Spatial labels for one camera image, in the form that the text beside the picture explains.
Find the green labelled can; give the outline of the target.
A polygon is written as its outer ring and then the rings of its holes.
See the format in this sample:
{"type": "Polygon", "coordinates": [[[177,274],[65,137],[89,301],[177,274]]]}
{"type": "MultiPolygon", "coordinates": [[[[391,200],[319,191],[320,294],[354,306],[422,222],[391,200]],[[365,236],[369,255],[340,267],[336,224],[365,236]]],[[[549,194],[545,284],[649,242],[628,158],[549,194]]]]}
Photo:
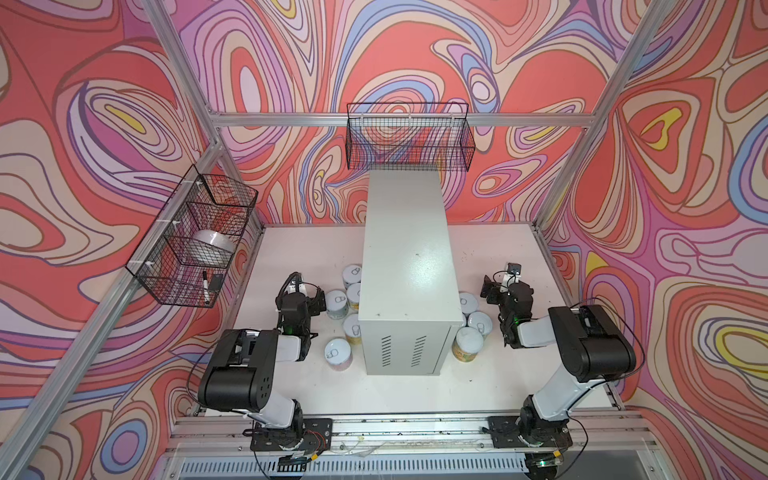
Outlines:
{"type": "Polygon", "coordinates": [[[493,321],[489,315],[482,311],[472,312],[467,317],[467,326],[477,330],[484,338],[493,330],[493,321]]]}

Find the orange red labelled can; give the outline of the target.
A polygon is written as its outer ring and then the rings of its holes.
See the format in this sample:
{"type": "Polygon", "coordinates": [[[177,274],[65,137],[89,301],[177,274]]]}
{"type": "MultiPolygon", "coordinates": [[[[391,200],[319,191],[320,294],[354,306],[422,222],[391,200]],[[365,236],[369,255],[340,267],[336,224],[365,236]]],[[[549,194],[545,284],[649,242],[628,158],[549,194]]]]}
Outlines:
{"type": "Polygon", "coordinates": [[[470,292],[459,293],[460,307],[462,314],[468,318],[472,313],[479,310],[478,298],[470,292]]]}

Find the pink labelled can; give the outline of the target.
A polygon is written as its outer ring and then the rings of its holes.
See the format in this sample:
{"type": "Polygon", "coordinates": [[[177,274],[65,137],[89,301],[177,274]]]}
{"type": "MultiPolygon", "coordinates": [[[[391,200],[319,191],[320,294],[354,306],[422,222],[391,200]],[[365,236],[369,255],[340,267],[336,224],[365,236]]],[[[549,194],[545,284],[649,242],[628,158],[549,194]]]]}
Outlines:
{"type": "Polygon", "coordinates": [[[353,362],[350,343],[344,338],[329,340],[324,348],[324,358],[333,370],[347,370],[353,362]]]}

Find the orange green lidded can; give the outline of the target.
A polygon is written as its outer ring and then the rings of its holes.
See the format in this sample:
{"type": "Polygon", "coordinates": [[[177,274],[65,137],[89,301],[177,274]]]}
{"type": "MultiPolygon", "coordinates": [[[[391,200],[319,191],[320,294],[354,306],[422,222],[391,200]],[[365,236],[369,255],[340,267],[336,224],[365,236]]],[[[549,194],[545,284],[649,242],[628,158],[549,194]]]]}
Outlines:
{"type": "Polygon", "coordinates": [[[472,362],[484,346],[484,337],[472,327],[460,328],[452,344],[452,353],[460,362],[472,362]]]}

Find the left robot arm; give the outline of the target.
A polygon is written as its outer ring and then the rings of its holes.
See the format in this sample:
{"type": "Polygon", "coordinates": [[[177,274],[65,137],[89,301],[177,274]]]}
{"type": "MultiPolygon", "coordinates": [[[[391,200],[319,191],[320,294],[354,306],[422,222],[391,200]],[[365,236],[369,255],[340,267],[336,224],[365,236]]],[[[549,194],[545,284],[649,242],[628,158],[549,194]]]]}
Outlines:
{"type": "Polygon", "coordinates": [[[325,293],[295,291],[276,298],[273,329],[229,329],[217,342],[198,386],[197,400],[206,409],[239,413],[261,431],[297,443],[306,434],[300,403],[274,390],[280,362],[302,362],[316,334],[311,320],[326,310],[325,293]]]}

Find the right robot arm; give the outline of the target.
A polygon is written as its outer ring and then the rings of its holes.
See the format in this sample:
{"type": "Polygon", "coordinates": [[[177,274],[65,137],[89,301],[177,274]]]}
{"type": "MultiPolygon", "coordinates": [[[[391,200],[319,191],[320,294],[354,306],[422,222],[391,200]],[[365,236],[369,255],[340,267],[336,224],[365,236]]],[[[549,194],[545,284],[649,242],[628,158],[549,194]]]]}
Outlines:
{"type": "Polygon", "coordinates": [[[573,407],[594,388],[618,381],[637,365],[634,347],[599,305],[556,306],[535,319],[534,290],[522,281],[502,283],[486,276],[481,297],[499,307],[504,344],[513,349],[555,345],[561,365],[547,383],[528,396],[514,430],[538,446],[561,433],[573,407]]]}

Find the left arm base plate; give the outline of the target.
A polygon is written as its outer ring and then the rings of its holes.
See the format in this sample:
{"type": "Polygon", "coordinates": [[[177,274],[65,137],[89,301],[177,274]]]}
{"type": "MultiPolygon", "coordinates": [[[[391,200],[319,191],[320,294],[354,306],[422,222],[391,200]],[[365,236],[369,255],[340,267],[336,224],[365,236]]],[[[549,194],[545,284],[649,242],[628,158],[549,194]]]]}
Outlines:
{"type": "Polygon", "coordinates": [[[285,429],[267,429],[259,423],[245,429],[242,434],[250,439],[254,452],[286,452],[320,454],[332,446],[333,420],[309,418],[295,420],[285,429]]]}

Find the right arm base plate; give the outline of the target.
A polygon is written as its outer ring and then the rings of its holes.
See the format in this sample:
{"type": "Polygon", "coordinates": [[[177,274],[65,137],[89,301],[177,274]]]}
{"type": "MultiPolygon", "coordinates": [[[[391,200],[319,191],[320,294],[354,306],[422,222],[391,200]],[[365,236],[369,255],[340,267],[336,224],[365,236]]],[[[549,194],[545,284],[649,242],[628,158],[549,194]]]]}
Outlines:
{"type": "Polygon", "coordinates": [[[573,445],[566,421],[550,422],[520,419],[519,416],[491,416],[482,432],[491,438],[494,448],[531,448],[567,450],[573,445]]]}

